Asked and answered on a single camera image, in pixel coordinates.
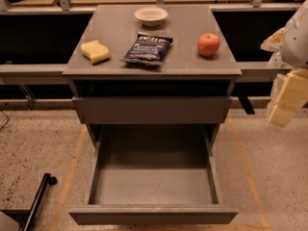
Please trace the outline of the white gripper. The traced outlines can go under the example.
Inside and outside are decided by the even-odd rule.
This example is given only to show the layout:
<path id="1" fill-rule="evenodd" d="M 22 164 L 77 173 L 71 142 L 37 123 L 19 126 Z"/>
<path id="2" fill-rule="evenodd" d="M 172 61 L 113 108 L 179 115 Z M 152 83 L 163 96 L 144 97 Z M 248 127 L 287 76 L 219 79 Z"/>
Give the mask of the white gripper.
<path id="1" fill-rule="evenodd" d="M 308 70 L 299 68 L 284 77 L 276 105 L 269 114 L 268 122 L 285 127 L 298 111 L 308 102 Z"/>

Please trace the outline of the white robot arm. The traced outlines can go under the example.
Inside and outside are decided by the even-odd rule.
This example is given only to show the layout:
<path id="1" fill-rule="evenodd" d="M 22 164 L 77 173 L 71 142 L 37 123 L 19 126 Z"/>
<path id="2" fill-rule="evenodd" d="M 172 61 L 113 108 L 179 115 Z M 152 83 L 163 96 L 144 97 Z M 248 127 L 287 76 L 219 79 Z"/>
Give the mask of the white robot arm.
<path id="1" fill-rule="evenodd" d="M 267 107 L 267 123 L 286 127 L 296 113 L 308 103 L 308 1 L 305 1 L 286 25 L 261 44 L 272 52 L 269 64 L 287 64 L 292 70 L 278 74 Z"/>

